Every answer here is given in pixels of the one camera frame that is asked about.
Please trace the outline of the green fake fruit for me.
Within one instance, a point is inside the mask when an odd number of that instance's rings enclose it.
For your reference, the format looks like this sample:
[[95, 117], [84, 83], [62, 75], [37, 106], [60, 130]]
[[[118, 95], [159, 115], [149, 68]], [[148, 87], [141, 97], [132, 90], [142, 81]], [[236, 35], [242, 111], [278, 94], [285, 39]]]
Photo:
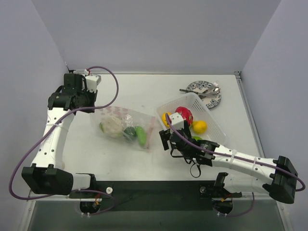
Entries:
[[193, 136], [192, 138], [195, 139], [196, 141], [202, 140], [202, 138], [198, 136]]

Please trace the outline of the white plastic basket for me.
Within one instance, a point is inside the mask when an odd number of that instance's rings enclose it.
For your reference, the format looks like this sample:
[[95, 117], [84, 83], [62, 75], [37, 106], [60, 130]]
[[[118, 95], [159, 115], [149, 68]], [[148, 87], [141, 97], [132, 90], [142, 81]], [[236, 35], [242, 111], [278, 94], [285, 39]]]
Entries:
[[204, 133], [195, 133], [193, 128], [190, 128], [192, 136], [198, 136], [205, 140], [210, 140], [217, 142], [219, 144], [225, 145], [227, 143], [227, 136], [219, 123], [214, 119], [213, 115], [206, 107], [205, 103], [202, 102], [199, 97], [194, 93], [186, 93], [177, 96], [173, 99], [167, 99], [165, 102], [159, 104], [155, 111], [159, 122], [161, 123], [164, 130], [167, 129], [165, 126], [162, 116], [165, 113], [175, 113], [178, 107], [185, 107], [190, 110], [192, 114], [192, 121], [204, 121], [207, 124], [207, 129]]

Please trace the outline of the clear zip top bag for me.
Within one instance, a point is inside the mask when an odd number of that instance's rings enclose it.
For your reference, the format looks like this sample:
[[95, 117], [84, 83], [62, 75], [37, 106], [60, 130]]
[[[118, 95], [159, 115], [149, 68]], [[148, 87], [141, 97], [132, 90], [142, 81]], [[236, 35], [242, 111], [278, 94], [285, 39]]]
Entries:
[[96, 134], [109, 140], [148, 149], [155, 117], [131, 109], [108, 106], [90, 115]]

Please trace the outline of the yellow fake lemon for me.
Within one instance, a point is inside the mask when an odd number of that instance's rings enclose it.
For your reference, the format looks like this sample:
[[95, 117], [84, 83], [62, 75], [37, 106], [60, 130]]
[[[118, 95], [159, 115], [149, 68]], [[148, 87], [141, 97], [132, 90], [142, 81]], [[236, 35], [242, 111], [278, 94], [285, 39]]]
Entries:
[[171, 115], [171, 112], [165, 112], [165, 113], [163, 113], [162, 116], [161, 116], [161, 120], [162, 120], [164, 126], [165, 126], [166, 128], [169, 128], [169, 124], [167, 123], [167, 120], [166, 120], [166, 115], [170, 116], [170, 115]]

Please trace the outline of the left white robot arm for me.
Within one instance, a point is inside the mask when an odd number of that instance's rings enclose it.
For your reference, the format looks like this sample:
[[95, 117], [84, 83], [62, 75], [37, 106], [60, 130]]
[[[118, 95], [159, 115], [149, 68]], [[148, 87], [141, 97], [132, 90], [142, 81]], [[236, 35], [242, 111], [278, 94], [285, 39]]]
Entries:
[[82, 108], [92, 113], [101, 76], [64, 74], [64, 83], [48, 99], [46, 139], [39, 145], [30, 167], [22, 169], [22, 178], [35, 194], [69, 195], [80, 189], [87, 198], [97, 194], [93, 175], [64, 170], [63, 151], [69, 127]]

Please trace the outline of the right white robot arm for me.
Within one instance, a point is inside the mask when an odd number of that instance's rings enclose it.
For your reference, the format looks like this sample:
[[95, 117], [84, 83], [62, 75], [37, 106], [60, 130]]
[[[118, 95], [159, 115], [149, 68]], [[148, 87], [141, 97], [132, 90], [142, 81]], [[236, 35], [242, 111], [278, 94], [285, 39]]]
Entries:
[[216, 195], [257, 192], [285, 204], [294, 203], [299, 179], [298, 172], [289, 158], [255, 157], [213, 141], [196, 140], [185, 120], [180, 122], [178, 130], [161, 130], [159, 135], [165, 150], [179, 151], [179, 157], [198, 170], [201, 166], [210, 166], [241, 173], [240, 176], [233, 176], [228, 172], [218, 173], [213, 185]]

